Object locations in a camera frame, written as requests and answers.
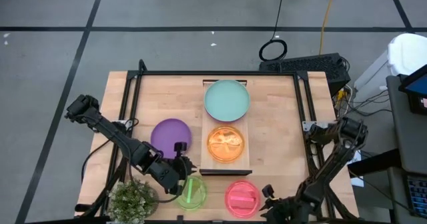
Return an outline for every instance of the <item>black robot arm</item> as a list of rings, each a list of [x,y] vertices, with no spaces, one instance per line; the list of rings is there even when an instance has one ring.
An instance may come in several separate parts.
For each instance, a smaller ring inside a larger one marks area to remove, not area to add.
[[[263,188],[262,192],[268,199],[261,210],[268,209],[268,212],[262,217],[265,217],[269,224],[308,223],[309,215],[320,210],[325,197],[325,187],[329,186],[342,167],[353,158],[354,153],[365,145],[368,134],[363,122],[348,118],[337,123],[313,122],[304,125],[304,130],[307,130],[304,131],[305,140],[308,143],[326,145],[333,141],[334,149],[319,171],[300,184],[294,197],[276,199],[271,185]]]
[[[182,186],[179,180],[184,180],[194,171],[195,167],[187,157],[181,156],[181,150],[186,149],[186,143],[176,143],[175,159],[164,159],[163,153],[146,141],[126,136],[116,125],[108,121],[99,112],[97,99],[89,95],[80,95],[68,108],[65,118],[71,122],[86,123],[91,129],[96,129],[113,143],[117,144],[123,156],[143,175],[150,174],[166,193],[179,195]]]

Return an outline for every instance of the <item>teal plate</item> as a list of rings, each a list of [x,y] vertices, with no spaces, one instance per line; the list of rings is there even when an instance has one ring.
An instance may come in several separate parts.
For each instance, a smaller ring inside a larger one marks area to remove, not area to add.
[[[216,81],[205,93],[205,109],[218,121],[235,121],[243,117],[249,105],[248,90],[238,81]]]

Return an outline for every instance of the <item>black keyboard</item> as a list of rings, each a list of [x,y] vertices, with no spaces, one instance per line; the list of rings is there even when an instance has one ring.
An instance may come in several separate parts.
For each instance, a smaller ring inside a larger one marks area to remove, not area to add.
[[[406,194],[410,208],[417,214],[427,217],[427,177],[408,175]]]
[[[338,53],[265,61],[260,63],[260,71],[278,72],[280,70],[323,71],[328,79],[331,96],[335,95],[350,81],[350,77],[342,63],[341,56]]]

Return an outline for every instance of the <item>orange bowl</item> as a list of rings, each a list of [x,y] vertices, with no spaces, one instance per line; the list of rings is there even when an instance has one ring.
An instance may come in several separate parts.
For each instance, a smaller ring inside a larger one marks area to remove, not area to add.
[[[211,156],[221,163],[231,163],[242,154],[245,140],[234,127],[217,127],[207,136],[207,149]]]

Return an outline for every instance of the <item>green plant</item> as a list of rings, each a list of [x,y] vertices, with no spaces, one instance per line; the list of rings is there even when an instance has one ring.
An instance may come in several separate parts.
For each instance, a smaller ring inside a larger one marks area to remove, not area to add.
[[[109,193],[107,214],[118,223],[142,224],[157,209],[157,192],[147,182],[119,182]]]

